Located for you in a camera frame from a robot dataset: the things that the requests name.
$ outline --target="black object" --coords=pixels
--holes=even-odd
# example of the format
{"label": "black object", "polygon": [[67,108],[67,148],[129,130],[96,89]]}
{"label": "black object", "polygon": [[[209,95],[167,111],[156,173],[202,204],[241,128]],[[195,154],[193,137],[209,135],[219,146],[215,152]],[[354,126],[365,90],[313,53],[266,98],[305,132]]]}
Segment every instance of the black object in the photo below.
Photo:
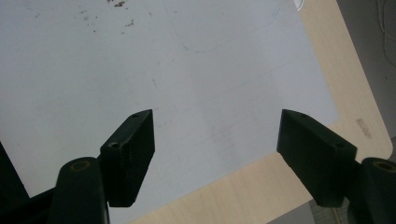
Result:
{"label": "black object", "polygon": [[350,223],[396,223],[396,164],[357,149],[311,117],[283,110],[276,149],[319,206],[350,200]]}
{"label": "black object", "polygon": [[[140,190],[155,151],[152,111],[130,116],[101,147],[98,159],[80,158],[64,165],[56,187],[32,199],[18,201],[13,196],[2,200],[7,209],[0,210],[2,223],[108,223],[106,203],[111,207],[131,206]],[[1,173],[7,188],[23,187],[10,162],[12,174]],[[23,198],[23,189],[18,199]]]}

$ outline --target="wooden table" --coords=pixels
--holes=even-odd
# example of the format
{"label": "wooden table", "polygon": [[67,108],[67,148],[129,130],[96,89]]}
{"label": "wooden table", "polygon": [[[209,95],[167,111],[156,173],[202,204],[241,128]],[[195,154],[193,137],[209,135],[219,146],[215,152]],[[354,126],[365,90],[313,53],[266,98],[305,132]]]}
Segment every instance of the wooden table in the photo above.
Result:
{"label": "wooden table", "polygon": [[[358,147],[357,161],[387,159],[389,135],[336,0],[306,0],[300,15],[339,113],[329,127]],[[275,152],[132,223],[266,223],[311,199]]]}

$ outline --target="table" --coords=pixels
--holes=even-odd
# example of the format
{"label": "table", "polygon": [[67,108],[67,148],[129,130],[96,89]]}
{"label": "table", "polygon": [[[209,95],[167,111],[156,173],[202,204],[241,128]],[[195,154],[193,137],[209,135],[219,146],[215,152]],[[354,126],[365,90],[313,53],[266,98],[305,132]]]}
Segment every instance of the table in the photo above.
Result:
{"label": "table", "polygon": [[[358,147],[357,161],[388,158],[389,135],[336,0],[306,0],[300,15],[338,109],[329,128]],[[131,223],[266,223],[311,199],[275,152]]]}

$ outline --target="white paper sheet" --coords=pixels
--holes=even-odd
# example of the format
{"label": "white paper sheet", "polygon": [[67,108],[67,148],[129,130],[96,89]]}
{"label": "white paper sheet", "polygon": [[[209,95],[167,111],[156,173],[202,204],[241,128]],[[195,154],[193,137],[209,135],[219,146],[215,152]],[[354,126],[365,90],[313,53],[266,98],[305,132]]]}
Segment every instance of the white paper sheet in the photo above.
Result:
{"label": "white paper sheet", "polygon": [[0,140],[29,194],[154,111],[125,223],[276,150],[282,108],[337,119],[292,0],[0,2]]}

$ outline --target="light wood surface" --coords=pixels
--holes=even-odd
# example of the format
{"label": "light wood surface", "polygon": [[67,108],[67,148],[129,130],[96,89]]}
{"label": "light wood surface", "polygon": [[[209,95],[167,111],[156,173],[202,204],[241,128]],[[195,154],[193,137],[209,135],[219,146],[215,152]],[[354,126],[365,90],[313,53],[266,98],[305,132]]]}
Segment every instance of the light wood surface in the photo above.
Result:
{"label": "light wood surface", "polygon": [[[306,0],[300,15],[339,113],[329,127],[358,147],[357,161],[387,159],[391,142],[336,0]],[[273,153],[131,223],[266,223],[310,199]]]}

